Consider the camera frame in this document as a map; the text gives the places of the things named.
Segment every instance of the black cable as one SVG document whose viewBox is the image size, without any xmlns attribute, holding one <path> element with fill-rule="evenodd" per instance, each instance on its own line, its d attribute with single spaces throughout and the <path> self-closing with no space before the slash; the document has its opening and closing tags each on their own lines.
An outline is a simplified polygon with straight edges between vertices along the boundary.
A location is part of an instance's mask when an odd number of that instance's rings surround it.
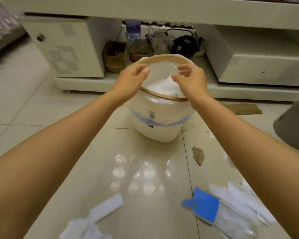
<svg viewBox="0 0 299 239">
<path fill-rule="evenodd" d="M 187 32 L 190 32 L 190 33 L 191 33 L 191 35 L 192 35 L 192 37 L 193 37 L 193 32 L 192 32 L 192 31 L 190 31 L 190 30 L 188 30 L 188 29 L 169 28 L 169 29 L 167 29 L 167 30 L 166 30 L 166 32 L 165 32 L 165 33 L 167 33 L 169 30 L 172 30 L 172 29 L 174 29 L 174 30 L 180 30 L 180 31 L 187 31 Z"/>
</svg>

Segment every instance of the cabinet knob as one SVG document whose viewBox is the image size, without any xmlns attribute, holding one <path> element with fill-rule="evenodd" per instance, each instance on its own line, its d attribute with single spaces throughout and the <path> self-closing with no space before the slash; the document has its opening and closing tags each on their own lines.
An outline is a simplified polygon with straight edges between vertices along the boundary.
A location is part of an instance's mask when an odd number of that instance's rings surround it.
<svg viewBox="0 0 299 239">
<path fill-rule="evenodd" d="M 42 34 L 40 34 L 39 36 L 37 36 L 37 40 L 39 40 L 40 42 L 44 41 L 44 36 Z"/>
</svg>

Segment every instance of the forearm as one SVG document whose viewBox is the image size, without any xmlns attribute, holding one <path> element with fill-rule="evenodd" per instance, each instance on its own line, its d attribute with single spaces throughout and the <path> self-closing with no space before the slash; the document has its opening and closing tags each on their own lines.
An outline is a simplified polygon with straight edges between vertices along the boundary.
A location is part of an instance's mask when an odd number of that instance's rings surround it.
<svg viewBox="0 0 299 239">
<path fill-rule="evenodd" d="M 118 104 L 107 93 L 0 157 L 0 226 L 24 227 L 4 238 L 24 236 Z"/>
<path fill-rule="evenodd" d="M 192 106 L 277 221 L 299 238 L 299 153 L 208 95 Z"/>
</svg>

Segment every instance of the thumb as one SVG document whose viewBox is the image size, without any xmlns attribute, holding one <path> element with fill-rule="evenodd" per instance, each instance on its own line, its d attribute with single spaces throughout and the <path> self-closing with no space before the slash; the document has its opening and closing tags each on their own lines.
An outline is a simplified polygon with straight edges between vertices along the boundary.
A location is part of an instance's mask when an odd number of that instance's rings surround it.
<svg viewBox="0 0 299 239">
<path fill-rule="evenodd" d="M 179 84 L 180 80 L 182 79 L 182 76 L 181 75 L 172 75 L 171 78 L 174 82 Z"/>
<path fill-rule="evenodd" d="M 150 74 L 150 69 L 146 67 L 139 73 L 138 77 L 142 78 L 143 80 L 146 80 L 149 74 Z"/>
</svg>

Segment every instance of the cardboard piece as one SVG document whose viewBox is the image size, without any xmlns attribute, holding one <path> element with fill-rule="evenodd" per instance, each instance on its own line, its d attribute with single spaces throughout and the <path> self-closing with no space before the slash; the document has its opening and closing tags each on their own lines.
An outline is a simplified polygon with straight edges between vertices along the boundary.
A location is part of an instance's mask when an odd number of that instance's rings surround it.
<svg viewBox="0 0 299 239">
<path fill-rule="evenodd" d="M 251 114 L 262 114 L 262 111 L 258 108 L 256 104 L 230 104 L 225 105 L 229 110 L 231 110 L 236 115 L 251 115 Z"/>
<path fill-rule="evenodd" d="M 108 71 L 120 73 L 126 68 L 128 44 L 108 41 L 103 51 L 104 65 Z"/>
<path fill-rule="evenodd" d="M 204 160 L 204 151 L 200 148 L 193 147 L 193 157 L 197 164 L 200 166 Z"/>
</svg>

